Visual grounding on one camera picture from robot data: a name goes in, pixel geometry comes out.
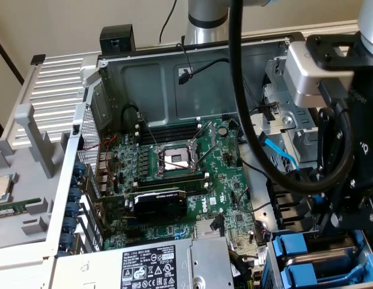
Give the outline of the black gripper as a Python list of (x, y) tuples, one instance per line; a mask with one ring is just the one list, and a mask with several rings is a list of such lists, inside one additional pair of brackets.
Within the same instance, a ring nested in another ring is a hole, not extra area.
[(318, 87), (327, 105), (318, 113), (317, 172), (321, 179), (344, 158), (343, 115), (349, 115), (354, 137), (350, 171), (313, 208), (319, 217), (318, 229), (324, 235), (353, 230), (373, 235), (373, 70), (357, 72), (348, 89), (337, 78), (322, 79)]

